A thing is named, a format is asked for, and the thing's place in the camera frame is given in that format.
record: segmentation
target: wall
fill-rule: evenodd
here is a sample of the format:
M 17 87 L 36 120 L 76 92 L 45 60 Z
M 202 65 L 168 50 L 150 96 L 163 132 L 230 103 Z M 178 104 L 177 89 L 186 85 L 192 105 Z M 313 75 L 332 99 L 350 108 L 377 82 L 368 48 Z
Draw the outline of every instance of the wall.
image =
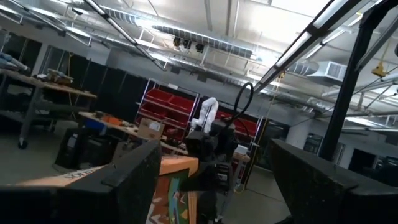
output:
M 26 36 L 27 38 L 43 42 L 49 45 L 56 46 L 60 49 L 73 52 L 84 57 L 92 55 L 89 52 L 95 50 L 96 54 L 100 54 L 103 49 L 104 54 L 109 52 L 108 49 L 102 45 L 96 45 L 92 48 L 86 47 L 83 44 L 70 39 L 68 37 L 59 37 L 56 32 L 44 29 L 38 30 L 33 26 L 24 24 L 23 26 L 16 25 L 15 23 L 0 18 L 0 24 L 3 28 L 14 32 L 19 35 Z M 182 71 L 179 75 L 171 72 L 162 72 L 152 62 L 142 57 L 133 57 L 125 52 L 118 52 L 118 54 L 112 54 L 115 64 L 113 67 L 118 67 L 122 70 L 126 70 L 132 74 L 140 75 L 147 78 L 154 78 L 167 83 L 201 93 L 206 96 L 215 96 L 221 101 L 233 103 L 234 99 L 239 91 L 239 88 L 230 85 L 224 85 L 220 82 L 208 80 L 206 83 L 199 82 L 196 80 L 196 76 L 189 75 L 187 72 Z M 246 102 L 247 99 L 241 100 L 241 106 Z M 254 99 L 249 110 L 251 113 L 266 116 L 269 109 L 269 101 L 260 98 Z M 284 124 L 292 125 L 292 109 L 282 106 L 274 105 L 269 114 L 269 118 L 279 121 Z M 327 129 L 326 123 L 314 121 L 311 126 L 311 133 L 324 135 Z M 380 156 L 393 156 L 398 157 L 398 150 L 395 146 L 384 143 L 385 136 L 377 133 L 369 133 L 369 136 L 354 136 L 342 134 L 339 142 L 346 145 L 346 150 L 341 160 L 341 165 L 347 167 L 351 160 L 353 149 L 359 149 Z

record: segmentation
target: ceiling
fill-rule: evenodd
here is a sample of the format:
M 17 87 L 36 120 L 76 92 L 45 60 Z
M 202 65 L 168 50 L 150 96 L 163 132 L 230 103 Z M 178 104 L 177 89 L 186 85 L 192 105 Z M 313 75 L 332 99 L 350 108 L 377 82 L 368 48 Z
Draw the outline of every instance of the ceiling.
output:
M 10 0 L 2 0 L 2 2 L 18 13 L 24 13 Z M 82 36 L 76 29 L 89 35 L 103 33 L 113 36 L 114 39 L 120 38 L 116 35 L 117 32 L 114 28 L 93 12 L 90 7 L 85 6 L 82 0 L 18 0 L 17 2 L 32 7 L 31 9 L 39 12 L 40 15 L 57 17 L 58 20 L 64 22 L 64 24 L 59 24 L 62 27 L 73 25 L 75 29 L 69 31 L 81 38 Z M 65 2 L 73 4 L 68 6 L 66 10 Z M 115 21 L 126 29 L 131 37 L 138 39 L 140 44 L 149 46 L 151 51 L 161 53 L 163 57 L 167 57 L 169 60 L 172 57 L 183 57 L 184 60 L 189 58 L 192 62 L 195 62 L 195 65 L 203 62 L 204 69 L 209 68 L 206 71 L 214 68 L 218 73 L 222 72 L 231 75 L 231 77 L 236 77 L 236 79 L 244 78 L 256 82 L 276 63 L 282 53 L 325 7 L 328 0 L 95 0 L 95 2 L 118 12 L 135 15 L 133 22 L 131 22 L 131 18 L 130 20 L 126 19 L 126 16 L 121 17 L 121 20 L 115 19 Z M 318 49 L 314 54 L 305 55 L 300 63 L 333 61 L 346 65 L 358 33 L 360 17 L 374 4 L 374 1 L 368 0 L 368 2 L 341 27 L 325 37 L 329 40 L 324 47 Z M 84 11 L 80 10 L 83 14 L 73 12 L 72 8 L 84 9 Z M 374 32 L 371 44 L 379 38 L 380 33 L 395 19 L 396 15 L 398 15 L 398 9 L 395 8 L 384 18 Z M 190 50 L 183 47 L 176 48 L 173 45 L 174 35 L 154 29 L 153 24 L 147 26 L 143 21 L 156 21 L 158 22 L 157 25 L 163 27 L 166 24 L 168 29 L 171 27 L 192 31 L 195 34 L 201 34 L 202 37 L 211 37 L 220 40 L 222 43 L 231 43 L 235 48 L 241 46 L 242 49 L 252 52 L 252 56 L 237 55 L 231 53 L 232 51 L 223 50 L 221 47 L 210 47 L 208 51 L 204 50 L 203 53 L 198 53 L 194 47 Z M 358 85 L 367 84 L 377 78 L 371 73 L 371 70 L 382 58 L 384 59 L 385 70 L 392 70 L 398 66 L 398 58 L 394 54 L 394 48 L 397 44 L 398 32 L 391 38 L 384 58 L 386 45 L 364 67 Z M 322 97 L 322 94 L 338 89 L 338 86 L 330 87 L 314 83 L 306 76 L 294 73 L 287 73 L 280 82 L 283 85 L 279 85 L 281 87 L 279 91 L 286 93 L 286 95 L 294 93 L 294 96 L 300 97 L 302 102 L 312 103 L 312 100 L 316 99 L 316 108 L 314 106 L 316 110 L 327 109 L 330 105 L 333 106 L 335 97 L 326 98 Z M 395 96 L 380 98 L 379 93 L 383 92 L 384 89 L 379 88 L 366 92 L 360 111 L 365 111 L 363 107 L 372 101 L 374 103 L 366 110 L 369 114 L 378 111 L 397 111 L 398 96 L 397 98 Z M 395 91 L 396 87 L 390 87 L 390 90 L 386 91 L 384 95 L 391 96 Z M 353 110 L 351 112 L 355 111 L 354 109 L 359 102 L 358 94 L 353 97 L 351 105 Z

